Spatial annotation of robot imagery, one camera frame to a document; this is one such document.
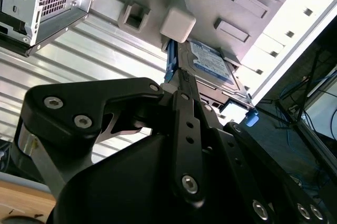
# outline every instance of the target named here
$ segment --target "hard drive label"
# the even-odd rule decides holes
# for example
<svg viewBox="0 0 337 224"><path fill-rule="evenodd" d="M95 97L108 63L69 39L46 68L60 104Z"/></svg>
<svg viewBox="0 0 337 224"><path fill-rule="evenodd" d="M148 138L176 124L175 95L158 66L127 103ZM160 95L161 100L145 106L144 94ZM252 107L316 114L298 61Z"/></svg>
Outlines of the hard drive label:
<svg viewBox="0 0 337 224"><path fill-rule="evenodd" d="M196 60L193 60L193 63L198 69L224 82L234 84L230 79L231 74L225 62L217 51L212 50L200 42L190 42L190 44L192 53L197 57Z"/></svg>

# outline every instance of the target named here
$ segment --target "corrugated metal panel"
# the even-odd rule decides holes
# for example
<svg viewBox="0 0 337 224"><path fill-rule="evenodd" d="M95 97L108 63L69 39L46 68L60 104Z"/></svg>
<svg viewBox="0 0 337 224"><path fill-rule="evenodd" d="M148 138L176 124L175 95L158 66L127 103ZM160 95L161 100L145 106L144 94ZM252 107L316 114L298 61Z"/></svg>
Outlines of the corrugated metal panel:
<svg viewBox="0 0 337 224"><path fill-rule="evenodd" d="M163 82L166 54L116 27L124 0L94 0L88 19L29 58L0 48L0 137L12 140L26 91L36 85L128 77ZM93 161L149 135L143 129L96 144Z"/></svg>

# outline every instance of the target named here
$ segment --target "bolt head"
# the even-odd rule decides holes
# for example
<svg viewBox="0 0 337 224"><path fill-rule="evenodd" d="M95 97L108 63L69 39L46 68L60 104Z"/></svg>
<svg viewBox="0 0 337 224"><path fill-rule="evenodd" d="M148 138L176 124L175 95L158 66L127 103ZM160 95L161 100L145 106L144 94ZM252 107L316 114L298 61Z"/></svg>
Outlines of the bolt head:
<svg viewBox="0 0 337 224"><path fill-rule="evenodd" d="M186 99L186 100L189 100L190 98L189 98L189 96L187 96L186 94L181 94L181 97L183 98L183 99Z"/></svg>
<svg viewBox="0 0 337 224"><path fill-rule="evenodd" d="M241 133L241 130L237 125L233 125L233 128L235 129L236 132Z"/></svg>
<svg viewBox="0 0 337 224"><path fill-rule="evenodd" d="M310 205L311 211L313 212L313 214L319 219L319 220L323 220L323 215L321 214L321 212L319 212L319 210L313 206L312 204Z"/></svg>
<svg viewBox="0 0 337 224"><path fill-rule="evenodd" d="M305 219L310 220L310 214L301 204L297 204L297 209Z"/></svg>
<svg viewBox="0 0 337 224"><path fill-rule="evenodd" d="M79 128L89 128L93 124L92 120L85 115L78 115L74 119L75 125Z"/></svg>
<svg viewBox="0 0 337 224"><path fill-rule="evenodd" d="M206 110L208 110L209 112L212 111L212 107L209 104L205 104L204 107L206 108Z"/></svg>
<svg viewBox="0 0 337 224"><path fill-rule="evenodd" d="M49 96L45 98L43 102L47 108L54 109L54 110L59 109L63 106L62 100L54 96Z"/></svg>
<svg viewBox="0 0 337 224"><path fill-rule="evenodd" d="M190 194L196 194L198 192L198 185L194 178L191 176L185 175L182 178L182 184L185 190Z"/></svg>
<svg viewBox="0 0 337 224"><path fill-rule="evenodd" d="M257 200L253 200L253 209L256 212L256 214L262 219L262 220L268 220L268 212L265 209L265 207L258 202Z"/></svg>
<svg viewBox="0 0 337 224"><path fill-rule="evenodd" d="M156 85L150 84L150 88L154 91L158 91L159 88Z"/></svg>

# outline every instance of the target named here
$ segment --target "wooden table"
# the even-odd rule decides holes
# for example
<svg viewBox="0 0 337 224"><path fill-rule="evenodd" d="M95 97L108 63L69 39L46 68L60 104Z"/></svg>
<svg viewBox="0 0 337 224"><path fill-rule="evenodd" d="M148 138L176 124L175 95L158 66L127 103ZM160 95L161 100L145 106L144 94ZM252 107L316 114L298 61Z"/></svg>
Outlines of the wooden table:
<svg viewBox="0 0 337 224"><path fill-rule="evenodd" d="M49 193L0 181L0 220L28 216L46 222L55 202Z"/></svg>

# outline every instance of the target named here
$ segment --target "blue tab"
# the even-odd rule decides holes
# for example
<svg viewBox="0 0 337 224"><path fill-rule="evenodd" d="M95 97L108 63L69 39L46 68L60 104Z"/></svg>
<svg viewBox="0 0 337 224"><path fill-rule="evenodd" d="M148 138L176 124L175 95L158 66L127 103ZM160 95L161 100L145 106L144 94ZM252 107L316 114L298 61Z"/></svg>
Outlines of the blue tab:
<svg viewBox="0 0 337 224"><path fill-rule="evenodd" d="M250 110L248 113L246 113L245 124L247 126L252 127L257 121L259 121L259 112L257 109Z"/></svg>

